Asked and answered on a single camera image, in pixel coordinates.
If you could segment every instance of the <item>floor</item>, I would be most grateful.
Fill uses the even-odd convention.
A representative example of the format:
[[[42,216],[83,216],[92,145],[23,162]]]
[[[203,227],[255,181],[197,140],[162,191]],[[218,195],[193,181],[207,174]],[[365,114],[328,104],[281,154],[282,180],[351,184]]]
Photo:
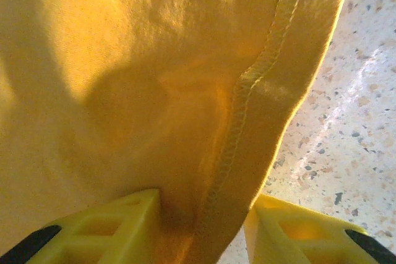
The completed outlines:
[[[263,193],[350,221],[396,253],[396,0],[345,0]],[[249,263],[243,230],[220,264]]]

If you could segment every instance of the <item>yellow fabric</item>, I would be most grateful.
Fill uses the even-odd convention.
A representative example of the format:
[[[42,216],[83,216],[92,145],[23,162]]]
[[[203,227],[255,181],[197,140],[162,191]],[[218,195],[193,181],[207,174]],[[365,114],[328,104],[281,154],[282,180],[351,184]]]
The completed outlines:
[[[342,2],[0,0],[0,252],[156,187],[158,263],[215,263]]]

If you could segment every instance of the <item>speckled floor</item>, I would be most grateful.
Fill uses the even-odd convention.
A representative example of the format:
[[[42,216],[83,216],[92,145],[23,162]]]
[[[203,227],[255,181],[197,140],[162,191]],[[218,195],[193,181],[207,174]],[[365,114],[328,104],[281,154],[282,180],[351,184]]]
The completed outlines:
[[[396,0],[346,0],[267,193],[368,230],[396,253]],[[219,261],[248,263],[243,232]]]

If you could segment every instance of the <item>stitching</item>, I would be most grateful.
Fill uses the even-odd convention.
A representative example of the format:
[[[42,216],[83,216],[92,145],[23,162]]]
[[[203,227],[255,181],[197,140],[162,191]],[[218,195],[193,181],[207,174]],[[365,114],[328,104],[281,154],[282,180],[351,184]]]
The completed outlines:
[[[208,225],[207,218],[214,209],[217,194],[225,183],[233,166],[239,139],[244,129],[250,95],[254,87],[263,79],[277,62],[282,51],[285,37],[290,28],[299,0],[278,0],[275,15],[267,35],[263,51],[255,63],[243,72],[233,90],[233,102],[231,107],[231,121],[228,135],[220,153],[218,162],[218,174],[213,186],[208,192],[203,210],[203,220],[200,222],[198,232],[202,232]]]

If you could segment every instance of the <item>yellow shirt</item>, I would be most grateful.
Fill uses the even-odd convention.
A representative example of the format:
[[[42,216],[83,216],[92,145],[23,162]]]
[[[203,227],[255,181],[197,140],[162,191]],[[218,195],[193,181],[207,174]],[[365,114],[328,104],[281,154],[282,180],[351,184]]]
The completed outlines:
[[[215,263],[343,0],[0,0],[0,253],[161,190],[159,263]]]

